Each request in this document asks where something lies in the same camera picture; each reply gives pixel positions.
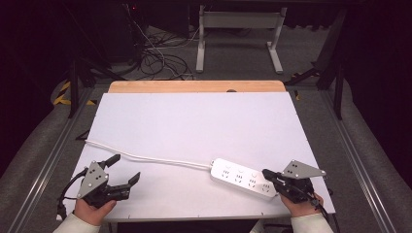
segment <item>white tabletop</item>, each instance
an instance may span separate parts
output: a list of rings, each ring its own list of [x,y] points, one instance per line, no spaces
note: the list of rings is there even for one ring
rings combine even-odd
[[[318,167],[288,92],[107,93],[88,139],[132,154],[210,164],[216,158],[261,171],[281,172],[292,159]],[[85,145],[74,175],[112,151]],[[210,179],[185,166],[138,162],[123,155],[105,172],[109,185],[140,181],[119,201],[109,221],[270,218],[287,216],[279,197],[270,201]],[[313,178],[329,213],[335,210],[324,180]],[[66,196],[74,197],[77,181]],[[65,200],[67,211],[74,201]]]

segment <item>person's left hand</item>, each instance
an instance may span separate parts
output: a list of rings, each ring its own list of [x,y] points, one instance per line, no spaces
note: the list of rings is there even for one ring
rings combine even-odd
[[[90,206],[85,200],[78,199],[76,201],[75,216],[88,224],[99,226],[102,224],[103,218],[115,208],[116,203],[115,200],[112,200],[97,209]]]

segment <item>white metal stand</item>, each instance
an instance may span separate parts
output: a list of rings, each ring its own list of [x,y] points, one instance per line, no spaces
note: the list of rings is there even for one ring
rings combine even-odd
[[[204,29],[209,28],[275,28],[273,40],[267,42],[267,48],[272,58],[277,74],[282,74],[283,69],[276,52],[276,45],[281,34],[287,8],[282,8],[280,13],[234,13],[234,12],[204,12],[200,6],[199,12],[199,45],[197,48],[196,72],[202,73],[205,56]]]

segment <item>power outlet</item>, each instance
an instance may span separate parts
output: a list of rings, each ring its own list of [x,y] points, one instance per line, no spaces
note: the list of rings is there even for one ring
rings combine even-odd
[[[277,195],[275,186],[264,178],[262,172],[221,158],[212,163],[211,179],[267,200]]]

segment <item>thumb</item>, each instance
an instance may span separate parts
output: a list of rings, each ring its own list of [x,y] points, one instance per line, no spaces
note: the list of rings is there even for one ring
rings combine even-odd
[[[113,208],[115,208],[116,204],[117,204],[117,202],[115,200],[112,200],[112,201],[104,204],[104,206],[100,207],[96,212],[99,213],[100,216],[104,217],[111,210],[113,210]]]

